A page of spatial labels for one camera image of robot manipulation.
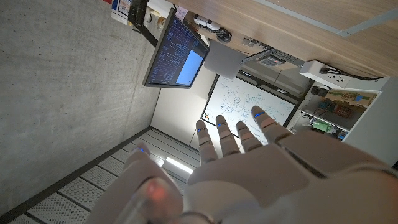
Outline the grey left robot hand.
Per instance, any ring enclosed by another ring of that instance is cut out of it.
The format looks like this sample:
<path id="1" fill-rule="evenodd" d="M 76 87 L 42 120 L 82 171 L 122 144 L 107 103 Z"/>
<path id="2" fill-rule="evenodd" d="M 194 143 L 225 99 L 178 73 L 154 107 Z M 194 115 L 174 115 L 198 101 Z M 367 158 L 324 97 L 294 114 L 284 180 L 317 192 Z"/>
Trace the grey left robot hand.
<path id="1" fill-rule="evenodd" d="M 326 135 L 293 134 L 258 106 L 251 113 L 267 144 L 243 122 L 235 139 L 218 116 L 221 157 L 197 121 L 200 165 L 183 192 L 138 144 L 88 223 L 397 222 L 394 169 Z"/>

